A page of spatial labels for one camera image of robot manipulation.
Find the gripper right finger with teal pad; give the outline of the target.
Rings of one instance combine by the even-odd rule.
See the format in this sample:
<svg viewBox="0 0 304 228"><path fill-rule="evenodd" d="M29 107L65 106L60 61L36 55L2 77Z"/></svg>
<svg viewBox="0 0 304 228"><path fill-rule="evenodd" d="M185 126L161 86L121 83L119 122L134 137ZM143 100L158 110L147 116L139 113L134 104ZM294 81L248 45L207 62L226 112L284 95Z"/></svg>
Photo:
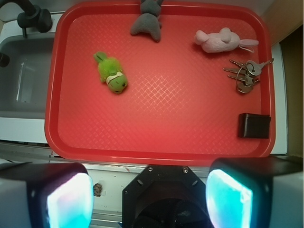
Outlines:
<svg viewBox="0 0 304 228"><path fill-rule="evenodd" d="M207 177L206 203L216 228L302 228L303 159L217 159Z"/></svg>

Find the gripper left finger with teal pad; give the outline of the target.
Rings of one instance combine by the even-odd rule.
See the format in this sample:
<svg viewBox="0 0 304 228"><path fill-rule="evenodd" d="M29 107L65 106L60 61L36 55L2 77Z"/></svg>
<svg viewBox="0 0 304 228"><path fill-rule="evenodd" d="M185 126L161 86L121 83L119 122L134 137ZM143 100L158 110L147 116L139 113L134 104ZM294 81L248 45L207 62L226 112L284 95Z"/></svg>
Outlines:
<svg viewBox="0 0 304 228"><path fill-rule="evenodd" d="M87 228L93 181L80 163L0 165L2 228Z"/></svg>

